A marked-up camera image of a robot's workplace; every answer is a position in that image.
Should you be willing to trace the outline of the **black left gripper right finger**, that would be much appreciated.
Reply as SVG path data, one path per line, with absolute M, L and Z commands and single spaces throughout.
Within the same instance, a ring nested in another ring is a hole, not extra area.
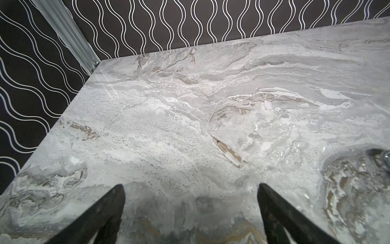
M 281 195 L 265 183 L 257 193 L 264 230 L 269 244 L 337 244 L 336 239 L 317 227 Z

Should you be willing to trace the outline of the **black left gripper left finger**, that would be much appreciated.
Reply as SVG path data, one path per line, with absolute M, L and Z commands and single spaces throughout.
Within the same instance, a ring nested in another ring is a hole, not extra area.
M 114 244 L 120 229 L 126 195 L 122 184 L 114 186 L 48 244 Z

